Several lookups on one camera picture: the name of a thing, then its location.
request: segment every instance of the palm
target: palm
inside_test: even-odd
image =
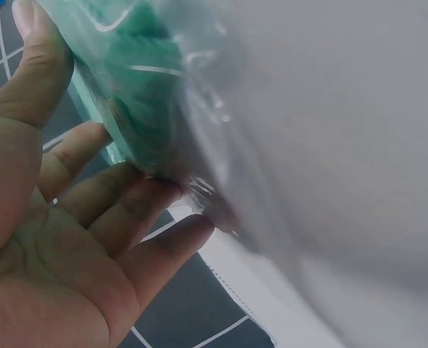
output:
[[[191,217],[140,243],[181,192],[127,164],[67,190],[108,135],[80,125],[42,158],[72,65],[40,6],[14,6],[25,50],[0,90],[0,347],[115,347],[212,228]]]

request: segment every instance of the fingernail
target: fingernail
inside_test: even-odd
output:
[[[15,0],[12,3],[12,14],[17,29],[23,39],[27,38],[35,27],[35,12],[31,0]]]

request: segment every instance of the clear plastic bag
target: clear plastic bag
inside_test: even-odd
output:
[[[75,99],[89,103],[84,118],[102,120],[115,141],[112,161],[179,182],[195,211],[230,231],[233,214],[192,129],[200,121],[218,136],[228,121],[214,89],[199,78],[226,40],[213,9],[199,1],[40,3],[74,52]]]

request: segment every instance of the finger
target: finger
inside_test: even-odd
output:
[[[103,170],[72,188],[57,205],[88,228],[103,212],[111,208],[132,185],[145,175],[128,163]]]
[[[38,187],[50,203],[80,174],[109,141],[101,123],[87,122],[70,130],[63,141],[43,156]]]
[[[125,253],[118,263],[132,283],[141,314],[180,267],[207,241],[213,225],[199,215]]]
[[[0,117],[43,128],[70,82],[72,55],[36,1],[16,0],[12,11],[24,53],[11,81],[0,89]]]
[[[22,3],[15,5],[25,42],[22,63],[0,90],[0,249],[19,223],[38,178],[38,128],[48,120],[72,72],[70,52],[56,27],[37,3]]]
[[[137,244],[161,212],[180,197],[181,189],[170,181],[145,180],[126,194],[90,227],[111,257]]]

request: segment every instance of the green object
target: green object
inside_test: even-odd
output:
[[[146,0],[40,0],[76,60],[75,99],[102,120],[115,160],[150,174],[168,161],[174,96],[183,75],[177,44]]]

